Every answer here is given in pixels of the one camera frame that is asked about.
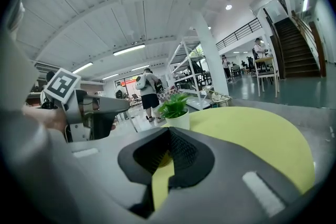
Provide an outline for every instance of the gray shirt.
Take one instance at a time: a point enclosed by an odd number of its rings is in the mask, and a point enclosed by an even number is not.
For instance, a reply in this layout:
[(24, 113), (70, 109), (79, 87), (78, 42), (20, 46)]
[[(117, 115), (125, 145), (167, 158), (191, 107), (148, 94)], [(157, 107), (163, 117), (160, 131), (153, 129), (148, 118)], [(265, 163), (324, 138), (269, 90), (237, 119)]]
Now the gray shirt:
[(152, 93), (156, 94), (155, 82), (158, 82), (159, 79), (152, 73), (145, 73), (142, 76), (146, 76), (147, 83), (146, 83), (146, 87), (140, 90), (141, 96), (152, 94)]

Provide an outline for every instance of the shoe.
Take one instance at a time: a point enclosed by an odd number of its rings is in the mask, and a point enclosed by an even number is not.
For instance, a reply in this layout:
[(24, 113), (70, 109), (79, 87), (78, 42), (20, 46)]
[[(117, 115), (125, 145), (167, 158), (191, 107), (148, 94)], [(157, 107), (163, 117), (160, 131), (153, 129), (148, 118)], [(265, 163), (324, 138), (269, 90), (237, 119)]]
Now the shoe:
[(156, 123), (160, 123), (162, 121), (164, 121), (164, 118), (156, 118)]

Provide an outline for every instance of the fluorescent light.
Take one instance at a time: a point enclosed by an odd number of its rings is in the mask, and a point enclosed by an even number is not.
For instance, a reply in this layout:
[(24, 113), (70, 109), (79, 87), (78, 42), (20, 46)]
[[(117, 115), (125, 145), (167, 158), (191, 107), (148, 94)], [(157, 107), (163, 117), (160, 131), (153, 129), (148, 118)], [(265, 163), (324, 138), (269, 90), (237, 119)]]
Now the fluorescent light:
[(72, 73), (76, 74), (76, 73), (78, 73), (79, 71), (82, 71), (84, 68), (87, 68), (87, 67), (92, 66), (92, 65), (93, 65), (93, 62), (89, 62), (89, 63), (87, 63), (85, 66), (82, 66), (82, 67), (76, 69), (76, 70), (75, 70), (74, 72), (72, 72)]
[(138, 70), (138, 69), (141, 69), (141, 68), (145, 68), (145, 67), (148, 67), (149, 65), (146, 65), (146, 66), (143, 66), (143, 67), (137, 67), (137, 68), (133, 68), (132, 71), (135, 71), (135, 70)]
[(132, 48), (128, 48), (128, 49), (125, 49), (125, 50), (119, 50), (119, 51), (116, 51), (113, 53), (113, 55), (117, 56), (117, 55), (120, 55), (120, 54), (124, 54), (126, 52), (130, 52), (130, 51), (133, 51), (133, 50), (138, 50), (138, 49), (142, 49), (144, 48), (145, 45), (142, 44), (142, 45), (139, 45), (139, 46), (134, 46)]
[(115, 76), (118, 76), (119, 74), (114, 74), (114, 75), (110, 75), (110, 76), (108, 76), (108, 77), (106, 77), (106, 78), (103, 78), (103, 80), (104, 79), (109, 79), (109, 78), (112, 78), (112, 77), (115, 77)]
[(305, 12), (307, 10), (308, 7), (308, 0), (303, 0), (303, 9), (302, 11)]

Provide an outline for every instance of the white flower pot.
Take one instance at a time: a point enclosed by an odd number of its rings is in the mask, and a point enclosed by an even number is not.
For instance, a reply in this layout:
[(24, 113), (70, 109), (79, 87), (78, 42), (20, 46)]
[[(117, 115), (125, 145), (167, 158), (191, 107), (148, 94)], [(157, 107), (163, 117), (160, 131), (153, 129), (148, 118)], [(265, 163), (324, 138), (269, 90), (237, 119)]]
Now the white flower pot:
[(187, 113), (178, 118), (173, 119), (166, 118), (166, 120), (169, 126), (190, 130), (189, 110), (187, 110)]

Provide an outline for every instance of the ceiling light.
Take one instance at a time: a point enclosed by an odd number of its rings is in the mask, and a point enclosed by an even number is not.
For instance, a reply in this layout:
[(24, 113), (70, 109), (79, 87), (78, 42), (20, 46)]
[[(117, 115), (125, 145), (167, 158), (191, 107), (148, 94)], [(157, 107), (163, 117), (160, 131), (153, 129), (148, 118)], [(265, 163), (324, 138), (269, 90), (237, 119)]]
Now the ceiling light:
[(302, 11), (305, 12), (307, 10), (308, 7), (308, 0), (303, 0), (303, 9)]
[(92, 66), (92, 65), (93, 65), (93, 62), (89, 62), (89, 63), (87, 63), (85, 66), (82, 66), (82, 67), (76, 69), (76, 70), (75, 70), (74, 72), (72, 72), (72, 73), (76, 74), (76, 73), (78, 73), (79, 71), (82, 71), (84, 68), (87, 68), (87, 67)]
[(144, 48), (144, 47), (145, 47), (145, 45), (142, 44), (142, 45), (131, 47), (131, 48), (128, 48), (128, 49), (116, 51), (116, 52), (113, 53), (113, 55), (117, 56), (117, 55), (120, 55), (120, 54), (124, 54), (126, 52), (130, 52), (130, 51), (133, 51), (133, 50), (141, 49), (141, 48)]
[(148, 67), (149, 65), (146, 65), (146, 66), (143, 66), (143, 67), (137, 67), (137, 68), (133, 68), (132, 71), (135, 71), (135, 70), (138, 70), (138, 69), (141, 69), (141, 68), (145, 68), (145, 67)]
[(108, 77), (106, 77), (106, 78), (103, 78), (103, 80), (104, 79), (109, 79), (109, 78), (112, 78), (112, 77), (115, 77), (115, 76), (118, 76), (119, 74), (114, 74), (114, 75), (110, 75), (110, 76), (108, 76)]

